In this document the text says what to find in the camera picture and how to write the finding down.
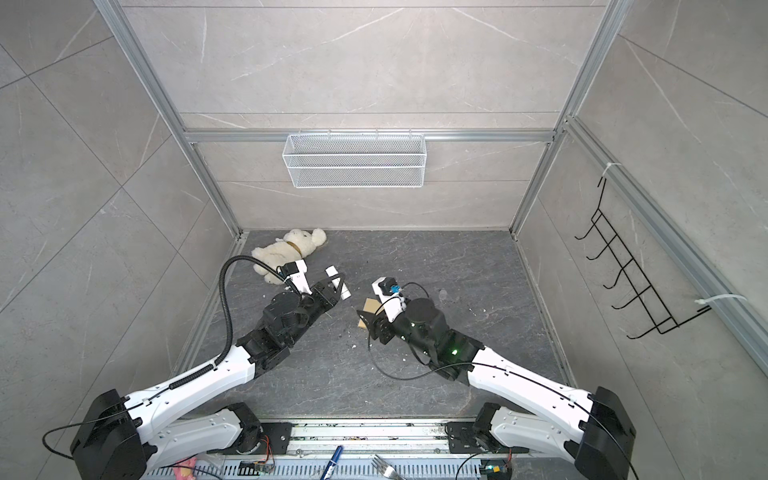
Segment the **white zip tie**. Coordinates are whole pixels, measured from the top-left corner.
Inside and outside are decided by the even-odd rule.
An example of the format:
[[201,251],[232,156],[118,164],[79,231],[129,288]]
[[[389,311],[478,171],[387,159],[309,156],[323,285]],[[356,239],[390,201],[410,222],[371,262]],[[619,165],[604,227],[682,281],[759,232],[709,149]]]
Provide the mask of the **white zip tie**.
[[613,167],[614,165],[621,165],[621,164],[612,164],[611,162],[608,162],[605,164],[605,170],[603,170],[603,174],[601,177],[605,177],[605,174],[608,172],[608,169]]
[[694,300],[694,302],[698,303],[699,305],[706,305],[707,303],[713,301],[713,300],[719,300],[721,298],[737,298],[739,300],[745,300],[745,296],[736,295],[735,293],[723,293],[722,295],[715,295],[711,296],[710,298],[699,298],[698,300]]

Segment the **blue marker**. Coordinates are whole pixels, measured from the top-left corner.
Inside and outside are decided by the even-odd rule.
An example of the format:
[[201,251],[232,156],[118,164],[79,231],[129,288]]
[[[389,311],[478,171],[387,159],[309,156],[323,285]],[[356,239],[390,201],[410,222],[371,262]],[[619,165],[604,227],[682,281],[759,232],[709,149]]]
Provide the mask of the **blue marker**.
[[339,464],[339,457],[341,456],[341,452],[343,450],[344,450],[344,447],[341,445],[336,447],[336,451],[333,453],[333,456],[328,462],[326,469],[323,471],[323,476],[320,477],[320,480],[328,480],[329,478],[331,478],[331,474],[333,474],[333,469],[335,469],[336,465]]

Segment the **brown collar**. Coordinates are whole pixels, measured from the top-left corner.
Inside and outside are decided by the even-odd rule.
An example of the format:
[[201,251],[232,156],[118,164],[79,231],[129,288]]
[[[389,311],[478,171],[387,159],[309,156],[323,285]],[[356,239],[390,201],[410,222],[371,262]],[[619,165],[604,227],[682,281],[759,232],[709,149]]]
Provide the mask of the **brown collar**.
[[299,248],[299,247],[298,247],[298,246],[297,246],[297,245],[296,245],[294,242],[289,242],[289,241],[286,241],[286,243],[288,243],[290,246],[292,246],[292,247],[293,247],[293,249],[294,249],[295,251],[299,252],[299,255],[301,255],[301,249],[300,249],[300,248]]

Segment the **stuffed animal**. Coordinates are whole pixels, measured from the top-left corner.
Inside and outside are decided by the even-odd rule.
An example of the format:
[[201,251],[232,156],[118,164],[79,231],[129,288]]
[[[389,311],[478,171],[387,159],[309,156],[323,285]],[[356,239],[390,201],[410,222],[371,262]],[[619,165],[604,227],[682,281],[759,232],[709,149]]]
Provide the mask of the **stuffed animal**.
[[[326,233],[316,228],[312,233],[294,228],[285,234],[283,238],[276,238],[275,243],[266,247],[257,247],[250,254],[272,268],[295,262],[309,256],[315,249],[326,242]],[[253,269],[259,275],[264,275],[267,283],[282,283],[273,274],[267,274],[266,270],[258,265]]]

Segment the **black wire hook rack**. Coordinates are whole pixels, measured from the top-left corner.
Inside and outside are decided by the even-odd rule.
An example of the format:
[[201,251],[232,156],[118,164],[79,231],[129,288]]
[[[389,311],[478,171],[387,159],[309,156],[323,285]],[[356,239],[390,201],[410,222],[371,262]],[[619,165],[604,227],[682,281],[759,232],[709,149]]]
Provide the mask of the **black wire hook rack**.
[[[654,324],[654,326],[642,332],[640,335],[637,335],[637,336],[627,335],[627,338],[632,340],[639,339],[643,336],[646,336],[648,333],[653,332],[654,330],[659,332],[659,334],[664,335],[665,333],[669,333],[671,330],[679,328],[685,325],[686,323],[690,322],[691,320],[695,319],[696,317],[701,316],[709,312],[710,310],[712,310],[712,307],[708,305],[703,306],[699,308],[695,314],[693,314],[691,317],[683,321],[677,320],[674,317],[674,315],[672,315],[672,312],[670,312],[669,308],[667,308],[667,304],[664,303],[664,300],[661,298],[661,295],[659,295],[659,293],[656,291],[656,287],[651,283],[650,279],[648,278],[648,275],[646,275],[645,272],[643,271],[643,267],[635,259],[631,250],[627,248],[627,244],[624,243],[624,240],[619,236],[616,229],[614,229],[614,226],[611,224],[611,221],[605,216],[605,213],[603,213],[603,210],[601,210],[601,205],[603,203],[603,194],[605,193],[605,177],[602,177],[600,181],[598,181],[598,188],[601,188],[601,187],[602,189],[600,190],[600,200],[598,200],[598,208],[595,209],[594,213],[592,214],[592,217],[590,217],[591,226],[589,227],[589,230],[587,230],[587,233],[585,233],[582,237],[574,237],[574,238],[576,240],[583,240],[587,238],[587,235],[589,235],[592,230],[595,230],[596,232],[598,232],[598,234],[600,235],[600,238],[605,243],[605,247],[603,247],[603,250],[600,250],[600,253],[598,253],[596,256],[594,257],[587,256],[587,260],[597,260],[607,250],[611,252],[611,255],[613,256],[614,260],[616,260],[616,263],[620,267],[619,273],[616,275],[616,280],[614,280],[614,282],[610,286],[604,284],[603,287],[608,290],[613,289],[614,287],[616,287],[616,285],[618,285],[621,275],[624,274],[624,276],[627,278],[627,282],[629,282],[630,286],[632,287],[632,290],[634,291],[634,296],[630,298],[624,305],[622,306],[611,305],[611,308],[613,308],[614,310],[621,310],[629,306],[635,300],[638,300],[642,304],[643,309],[645,310],[645,313],[650,318],[650,321]],[[610,233],[608,233],[608,235],[604,234],[603,231],[600,230],[600,227],[598,227],[598,221],[600,219],[605,220],[605,223],[610,228]],[[619,260],[619,256],[616,254],[616,252],[614,251],[614,248],[611,246],[611,244],[614,243],[615,241],[618,241],[619,243],[621,243],[621,246],[624,247],[624,249],[627,251],[629,255],[629,260],[627,260],[624,263],[622,263],[621,260]],[[647,286],[642,290],[637,289],[638,287],[636,286],[635,282],[632,281],[629,273],[627,272],[627,268],[632,263],[634,263],[634,266],[640,271],[643,279],[645,280],[645,283],[647,284]],[[648,292],[649,294],[655,295],[659,301],[659,304],[664,309],[664,312],[665,312],[664,319],[661,320],[660,322],[656,321],[656,319],[654,318],[654,315],[650,312],[648,308],[647,301],[644,300],[642,297],[646,292]]]

